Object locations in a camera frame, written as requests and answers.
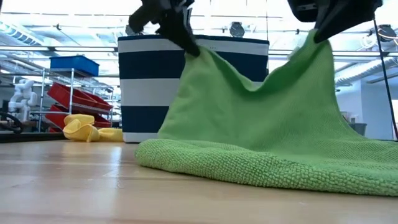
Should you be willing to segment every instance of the desk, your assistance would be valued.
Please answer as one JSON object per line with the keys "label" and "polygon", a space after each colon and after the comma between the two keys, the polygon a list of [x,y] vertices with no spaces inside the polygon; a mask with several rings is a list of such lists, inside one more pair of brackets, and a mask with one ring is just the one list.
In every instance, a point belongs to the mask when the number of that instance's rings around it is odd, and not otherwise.
{"label": "desk", "polygon": [[134,144],[0,144],[0,223],[398,223],[398,199],[265,189],[138,166]]}

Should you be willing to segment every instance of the white robot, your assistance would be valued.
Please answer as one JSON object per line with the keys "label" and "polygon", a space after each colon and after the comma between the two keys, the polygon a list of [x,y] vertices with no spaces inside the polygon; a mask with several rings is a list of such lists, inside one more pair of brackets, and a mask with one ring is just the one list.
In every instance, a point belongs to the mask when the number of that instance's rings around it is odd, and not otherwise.
{"label": "white robot", "polygon": [[33,80],[20,80],[19,84],[15,84],[14,95],[8,103],[8,112],[21,122],[29,120],[30,107],[37,104],[37,94],[32,91],[33,84]]}

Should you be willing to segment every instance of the striped bin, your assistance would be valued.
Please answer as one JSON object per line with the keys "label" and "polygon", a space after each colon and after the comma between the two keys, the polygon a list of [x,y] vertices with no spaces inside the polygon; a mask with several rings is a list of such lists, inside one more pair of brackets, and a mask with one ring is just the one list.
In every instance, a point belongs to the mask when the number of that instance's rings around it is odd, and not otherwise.
{"label": "striped bin", "polygon": [[[265,79],[268,41],[206,35],[196,38],[199,45],[216,51],[253,82]],[[156,138],[177,94],[184,51],[159,35],[120,37],[118,45],[124,141]]]}

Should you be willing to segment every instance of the towel texture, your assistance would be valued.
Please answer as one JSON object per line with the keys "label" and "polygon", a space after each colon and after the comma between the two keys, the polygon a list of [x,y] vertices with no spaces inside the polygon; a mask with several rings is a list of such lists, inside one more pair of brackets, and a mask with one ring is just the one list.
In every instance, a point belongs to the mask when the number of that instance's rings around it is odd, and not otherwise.
{"label": "towel texture", "polygon": [[97,129],[93,126],[94,116],[86,114],[68,115],[63,122],[63,134],[67,139],[74,141],[103,141],[103,142],[123,142],[123,132],[116,128]]}
{"label": "towel texture", "polygon": [[239,184],[398,195],[398,144],[366,139],[342,118],[328,41],[305,45],[255,87],[201,48],[142,166]]}

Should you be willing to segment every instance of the yellow cloth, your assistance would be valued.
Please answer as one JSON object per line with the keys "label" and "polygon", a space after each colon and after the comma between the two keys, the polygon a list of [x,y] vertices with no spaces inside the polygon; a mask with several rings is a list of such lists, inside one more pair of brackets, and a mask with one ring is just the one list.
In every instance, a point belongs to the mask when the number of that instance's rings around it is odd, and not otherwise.
{"label": "yellow cloth", "polygon": [[94,117],[85,114],[68,115],[63,122],[63,134],[67,139],[74,141],[111,141],[123,142],[123,132],[116,128],[97,129],[93,126]]}

